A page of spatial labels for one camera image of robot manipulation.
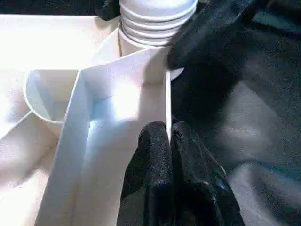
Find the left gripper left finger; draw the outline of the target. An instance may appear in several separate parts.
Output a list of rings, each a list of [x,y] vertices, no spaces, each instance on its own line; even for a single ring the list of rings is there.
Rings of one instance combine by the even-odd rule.
[[[117,224],[175,225],[172,153],[163,122],[147,124],[139,134],[124,175]]]

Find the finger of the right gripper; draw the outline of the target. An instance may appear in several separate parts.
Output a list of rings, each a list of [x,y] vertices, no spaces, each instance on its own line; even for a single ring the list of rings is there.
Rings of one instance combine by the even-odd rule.
[[[119,0],[96,0],[95,12],[102,20],[114,19],[121,15]]]
[[[212,0],[170,48],[167,67],[178,69],[216,55],[259,10],[257,0]]]

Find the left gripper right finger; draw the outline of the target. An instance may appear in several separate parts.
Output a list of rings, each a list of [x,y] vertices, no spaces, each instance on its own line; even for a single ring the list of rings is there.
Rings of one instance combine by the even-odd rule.
[[[224,168],[187,123],[172,127],[176,223],[180,226],[243,226]]]

